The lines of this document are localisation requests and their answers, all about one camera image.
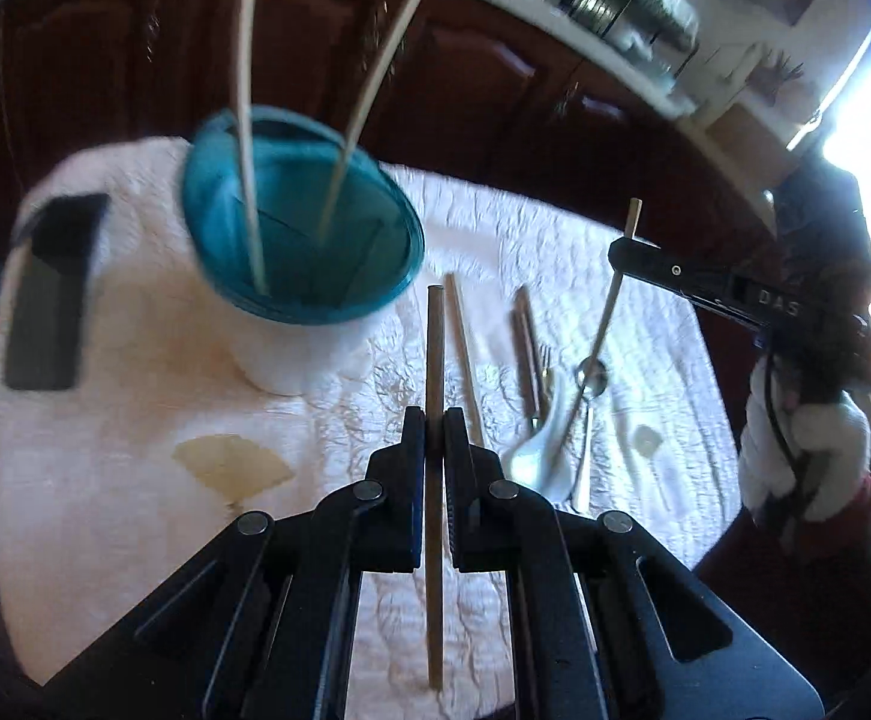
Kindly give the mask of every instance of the white quilted tablecloth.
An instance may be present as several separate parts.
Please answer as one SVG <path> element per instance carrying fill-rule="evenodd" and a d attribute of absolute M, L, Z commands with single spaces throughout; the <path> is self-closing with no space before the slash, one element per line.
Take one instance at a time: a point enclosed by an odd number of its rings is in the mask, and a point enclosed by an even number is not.
<path fill-rule="evenodd" d="M 486 438 L 503 453 L 525 433 L 506 312 L 523 283 L 538 333 L 573 368 L 595 334 L 618 233 L 513 194 L 394 167 L 423 218 L 426 268 L 365 354 L 306 398 L 254 389 L 203 314 L 202 281 L 173 201 L 188 143 L 107 146 L 64 162 L 21 218 L 58 194 L 107 191 L 84 325 L 82 379 L 57 394 L 2 384 L 22 251 L 0 295 L 0 596 L 21 663 L 45 682 L 232 517 L 173 459 L 179 442 L 235 433 L 277 452 L 295 478 L 242 501 L 274 517 L 312 509 L 362 477 L 422 405 L 424 285 L 461 274 L 473 306 Z M 645 213 L 653 213 L 648 207 Z M 739 508 L 734 446 L 687 302 L 626 282 L 603 358 L 593 514 L 627 509 L 688 565 Z M 447 401 L 463 405 L 458 354 Z M 576 453 L 581 427 L 576 430 Z M 423 576 L 370 575 L 347 716 L 472 720 L 513 698 L 504 581 L 461 576 L 448 555 L 446 688 L 426 688 Z"/>

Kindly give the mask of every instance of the wooden stick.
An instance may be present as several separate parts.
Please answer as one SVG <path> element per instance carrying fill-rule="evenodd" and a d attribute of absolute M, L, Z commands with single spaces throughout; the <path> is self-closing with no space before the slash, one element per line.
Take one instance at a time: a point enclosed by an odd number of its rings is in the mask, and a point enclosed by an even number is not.
<path fill-rule="evenodd" d="M 515 302 L 520 314 L 522 314 L 525 333 L 528 336 L 528 364 L 533 377 L 533 410 L 539 419 L 539 424 L 545 421 L 549 412 L 549 398 L 546 396 L 545 386 L 542 384 L 542 355 L 539 352 L 539 337 L 535 332 L 535 317 L 533 304 L 528 298 L 528 285 L 523 284 L 515 292 Z"/>
<path fill-rule="evenodd" d="M 409 23 L 413 20 L 415 10 L 418 8 L 422 0 L 403 0 L 396 14 L 395 20 L 389 28 L 389 34 L 386 35 L 386 40 L 382 44 L 381 50 L 376 55 L 375 62 L 368 76 L 365 76 L 365 83 L 362 84 L 359 98 L 356 101 L 356 107 L 352 111 L 352 116 L 349 118 L 348 127 L 346 127 L 346 141 L 343 143 L 343 150 L 338 156 L 335 167 L 332 170 L 332 177 L 329 179 L 329 189 L 325 194 L 325 200 L 322 204 L 322 216 L 319 218 L 319 229 L 317 229 L 317 242 L 323 245 L 326 237 L 329 234 L 329 224 L 332 221 L 333 214 L 336 213 L 336 203 L 338 202 L 338 194 L 343 189 L 343 181 L 346 180 L 346 172 L 349 170 L 349 161 L 352 159 L 352 154 L 359 144 L 359 136 L 362 135 L 362 127 L 365 127 L 365 120 L 370 115 L 372 103 L 375 103 L 376 95 L 379 94 L 383 79 L 386 77 L 386 72 L 389 71 L 389 65 L 392 64 L 392 58 L 395 56 L 396 50 L 399 48 L 399 42 L 409 28 Z"/>
<path fill-rule="evenodd" d="M 528 430 L 534 435 L 542 424 L 542 404 L 539 400 L 540 386 L 535 376 L 533 351 L 528 339 L 528 327 L 525 325 L 525 312 L 516 306 L 510 312 L 512 323 L 512 339 L 515 341 L 515 351 L 519 357 L 516 368 L 519 371 L 519 386 L 525 400 L 525 410 L 528 416 Z"/>
<path fill-rule="evenodd" d="M 255 0 L 235 0 L 232 34 L 232 110 L 236 114 L 239 141 L 239 175 L 242 180 L 242 200 L 245 202 L 245 234 L 250 250 L 252 283 L 259 295 L 269 294 L 266 284 L 266 260 L 259 234 L 259 209 L 256 205 L 255 164 L 252 159 L 252 22 Z"/>
<path fill-rule="evenodd" d="M 465 384 L 472 401 L 472 440 L 477 446 L 488 449 L 485 443 L 485 420 L 482 419 L 482 394 L 479 389 L 479 380 L 476 378 L 476 369 L 472 365 L 472 330 L 465 316 L 465 306 L 462 298 L 462 290 L 456 281 L 456 274 L 446 274 L 445 288 L 456 310 L 456 328 L 458 329 L 458 349 L 462 356 L 462 369 L 465 373 Z"/>
<path fill-rule="evenodd" d="M 638 197 L 633 197 L 629 201 L 629 218 L 626 219 L 626 232 L 624 235 L 627 238 L 635 237 L 635 228 L 639 224 L 639 215 L 642 213 L 642 200 Z M 565 431 L 562 433 L 562 440 L 558 444 L 558 451 L 566 445 L 569 436 L 572 432 L 572 423 L 576 421 L 578 410 L 582 406 L 582 394 L 586 386 L 592 380 L 592 374 L 596 370 L 596 362 L 599 360 L 599 354 L 602 352 L 602 343 L 605 342 L 605 335 L 608 333 L 609 321 L 612 319 L 612 312 L 615 311 L 616 300 L 619 299 L 619 290 L 621 289 L 621 279 L 623 274 L 621 271 L 614 271 L 612 281 L 609 284 L 609 293 L 605 298 L 605 308 L 602 309 L 602 319 L 599 320 L 599 330 L 596 332 L 596 339 L 592 341 L 592 350 L 589 352 L 589 362 L 585 367 L 585 379 L 582 381 L 576 392 L 576 399 L 573 401 L 572 410 L 569 412 L 569 419 L 565 423 Z"/>
<path fill-rule="evenodd" d="M 442 690 L 442 413 L 445 410 L 445 290 L 429 288 L 426 338 L 426 649 L 429 687 Z"/>

